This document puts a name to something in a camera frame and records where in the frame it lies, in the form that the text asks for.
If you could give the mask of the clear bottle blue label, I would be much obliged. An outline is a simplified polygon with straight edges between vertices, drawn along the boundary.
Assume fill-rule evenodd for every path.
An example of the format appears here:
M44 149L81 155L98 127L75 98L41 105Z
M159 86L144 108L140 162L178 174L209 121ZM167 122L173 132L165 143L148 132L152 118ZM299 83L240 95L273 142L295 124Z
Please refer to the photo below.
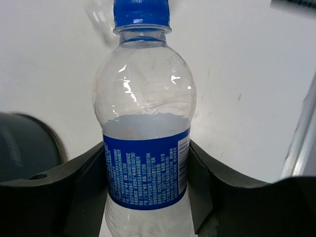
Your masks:
M105 219L114 237L192 237L187 190L197 90L166 41L166 0L116 0L118 46L96 74L93 107L107 166Z

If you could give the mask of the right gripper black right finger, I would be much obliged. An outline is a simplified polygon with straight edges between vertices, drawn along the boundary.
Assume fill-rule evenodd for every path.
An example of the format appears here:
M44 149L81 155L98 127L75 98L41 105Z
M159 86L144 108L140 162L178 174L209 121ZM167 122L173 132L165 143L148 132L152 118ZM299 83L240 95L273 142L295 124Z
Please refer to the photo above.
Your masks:
M316 179L295 176L266 183L189 146L188 188L200 237L313 237Z

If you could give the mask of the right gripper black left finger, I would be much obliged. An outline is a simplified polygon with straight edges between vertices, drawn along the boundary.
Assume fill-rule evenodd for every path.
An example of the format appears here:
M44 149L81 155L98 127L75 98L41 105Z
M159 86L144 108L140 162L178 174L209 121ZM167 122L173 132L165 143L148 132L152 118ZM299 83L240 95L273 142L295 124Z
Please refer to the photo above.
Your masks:
M107 198L103 143L30 179L0 184L2 237L97 237Z

